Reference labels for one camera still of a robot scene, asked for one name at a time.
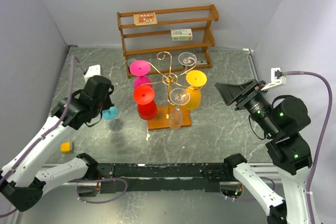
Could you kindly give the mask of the yellow wine glass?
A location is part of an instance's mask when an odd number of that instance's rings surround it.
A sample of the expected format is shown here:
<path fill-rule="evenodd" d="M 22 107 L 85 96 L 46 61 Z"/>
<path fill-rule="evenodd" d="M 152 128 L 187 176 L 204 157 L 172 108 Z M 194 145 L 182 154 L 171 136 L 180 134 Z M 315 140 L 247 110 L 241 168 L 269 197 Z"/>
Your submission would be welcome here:
<path fill-rule="evenodd" d="M 200 70 L 192 70 L 186 75 L 186 81 L 189 84 L 186 91 L 190 94 L 190 100 L 186 105 L 183 105 L 183 108 L 196 110 L 201 104 L 201 88 L 207 83 L 207 76 Z"/>

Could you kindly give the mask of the clear wine glass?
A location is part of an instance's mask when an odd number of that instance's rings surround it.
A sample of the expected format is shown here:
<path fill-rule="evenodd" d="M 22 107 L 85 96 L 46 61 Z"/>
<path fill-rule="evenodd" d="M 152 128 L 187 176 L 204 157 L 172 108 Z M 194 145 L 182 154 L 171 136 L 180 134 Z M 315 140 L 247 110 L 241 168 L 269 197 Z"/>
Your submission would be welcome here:
<path fill-rule="evenodd" d="M 181 106 L 188 104 L 190 101 L 190 94 L 184 88 L 175 88 L 170 92 L 170 102 L 175 105 L 175 108 L 169 115 L 169 126 L 173 130 L 181 127 L 183 122 L 183 113 Z"/>

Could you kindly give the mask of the frosted clear tall glass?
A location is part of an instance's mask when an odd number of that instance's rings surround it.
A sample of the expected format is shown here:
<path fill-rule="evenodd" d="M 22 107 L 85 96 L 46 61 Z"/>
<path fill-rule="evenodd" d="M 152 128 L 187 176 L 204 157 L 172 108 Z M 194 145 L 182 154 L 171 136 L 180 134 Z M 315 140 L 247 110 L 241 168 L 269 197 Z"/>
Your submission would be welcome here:
<path fill-rule="evenodd" d="M 191 52 L 183 52 L 179 54 L 178 61 L 185 67 L 185 71 L 188 71 L 189 67 L 193 68 L 196 65 L 197 57 Z"/>

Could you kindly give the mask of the red wine glass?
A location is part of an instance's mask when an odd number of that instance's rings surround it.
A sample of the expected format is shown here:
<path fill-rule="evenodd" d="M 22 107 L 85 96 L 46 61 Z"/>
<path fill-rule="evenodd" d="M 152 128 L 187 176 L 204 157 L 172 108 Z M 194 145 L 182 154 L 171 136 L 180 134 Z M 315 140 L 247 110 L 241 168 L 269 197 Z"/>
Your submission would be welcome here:
<path fill-rule="evenodd" d="M 157 106 L 154 101 L 155 92 L 149 85 L 138 86 L 133 93 L 133 99 L 137 104 L 139 117 L 144 120 L 152 120 L 157 116 Z"/>

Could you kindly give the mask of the pink wine glass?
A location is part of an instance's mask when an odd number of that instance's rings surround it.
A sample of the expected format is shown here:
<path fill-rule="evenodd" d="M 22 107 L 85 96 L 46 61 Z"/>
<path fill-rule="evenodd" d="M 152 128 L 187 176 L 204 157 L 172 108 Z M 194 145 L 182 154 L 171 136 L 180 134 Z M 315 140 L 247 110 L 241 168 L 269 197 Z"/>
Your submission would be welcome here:
<path fill-rule="evenodd" d="M 130 71 L 137 78 L 134 81 L 133 88 L 136 90 L 139 86 L 152 86 L 152 81 L 146 76 L 151 70 L 150 64 L 145 60 L 137 60 L 130 66 Z"/>

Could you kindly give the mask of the blue wine glass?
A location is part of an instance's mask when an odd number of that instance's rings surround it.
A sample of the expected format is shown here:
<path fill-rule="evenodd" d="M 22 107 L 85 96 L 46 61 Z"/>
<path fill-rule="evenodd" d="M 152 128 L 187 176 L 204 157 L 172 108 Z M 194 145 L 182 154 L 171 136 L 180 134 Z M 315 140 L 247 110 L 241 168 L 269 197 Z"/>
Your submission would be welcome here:
<path fill-rule="evenodd" d="M 118 116 L 118 108 L 116 106 L 111 106 L 109 109 L 102 110 L 101 113 L 105 120 L 113 120 Z"/>

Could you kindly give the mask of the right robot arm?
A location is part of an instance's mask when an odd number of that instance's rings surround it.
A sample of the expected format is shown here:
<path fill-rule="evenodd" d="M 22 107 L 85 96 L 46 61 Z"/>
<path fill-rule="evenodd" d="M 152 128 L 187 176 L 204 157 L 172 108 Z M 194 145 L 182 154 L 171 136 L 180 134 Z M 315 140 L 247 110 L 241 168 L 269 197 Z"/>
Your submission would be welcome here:
<path fill-rule="evenodd" d="M 216 83 L 226 106 L 247 110 L 249 118 L 264 132 L 268 155 L 280 176 L 284 196 L 276 194 L 252 170 L 242 154 L 224 159 L 223 176 L 237 179 L 264 210 L 268 223 L 320 223 L 313 195 L 306 188 L 312 171 L 312 155 L 300 131 L 311 119 L 304 102 L 292 95 L 280 95 L 274 106 L 264 97 L 265 82 L 251 80 L 243 84 Z"/>

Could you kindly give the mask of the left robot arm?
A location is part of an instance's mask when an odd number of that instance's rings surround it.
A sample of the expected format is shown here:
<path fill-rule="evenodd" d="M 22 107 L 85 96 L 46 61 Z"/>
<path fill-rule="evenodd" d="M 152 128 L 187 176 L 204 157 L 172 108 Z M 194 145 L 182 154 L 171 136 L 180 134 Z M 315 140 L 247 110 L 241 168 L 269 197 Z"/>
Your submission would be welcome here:
<path fill-rule="evenodd" d="M 83 89 L 60 100 L 36 136 L 8 164 L 1 168 L 1 194 L 20 212 L 33 207 L 50 190 L 76 179 L 93 181 L 98 162 L 86 153 L 71 161 L 43 169 L 59 145 L 82 126 L 98 124 L 103 112 L 113 107 L 111 81 L 90 77 Z"/>

